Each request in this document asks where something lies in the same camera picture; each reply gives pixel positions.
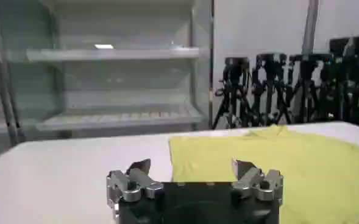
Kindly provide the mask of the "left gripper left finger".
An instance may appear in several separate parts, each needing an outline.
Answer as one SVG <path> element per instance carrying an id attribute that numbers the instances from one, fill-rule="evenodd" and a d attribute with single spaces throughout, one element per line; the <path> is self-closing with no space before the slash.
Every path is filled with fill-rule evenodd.
<path id="1" fill-rule="evenodd" d="M 148 174 L 151 159 L 133 162 L 125 172 L 111 170 L 106 176 L 107 205 L 117 210 L 119 202 L 135 203 L 146 197 L 157 199 L 164 192 L 164 184 Z"/>

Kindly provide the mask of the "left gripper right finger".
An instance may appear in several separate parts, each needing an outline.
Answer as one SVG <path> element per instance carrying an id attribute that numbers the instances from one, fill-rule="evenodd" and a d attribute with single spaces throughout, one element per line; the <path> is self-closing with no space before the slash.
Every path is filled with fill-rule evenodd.
<path id="1" fill-rule="evenodd" d="M 232 159 L 231 166 L 236 177 L 231 186 L 241 198 L 255 197 L 260 201 L 276 200 L 280 205 L 283 204 L 284 176 L 281 171 L 270 169 L 264 173 L 252 162 L 238 159 Z"/>

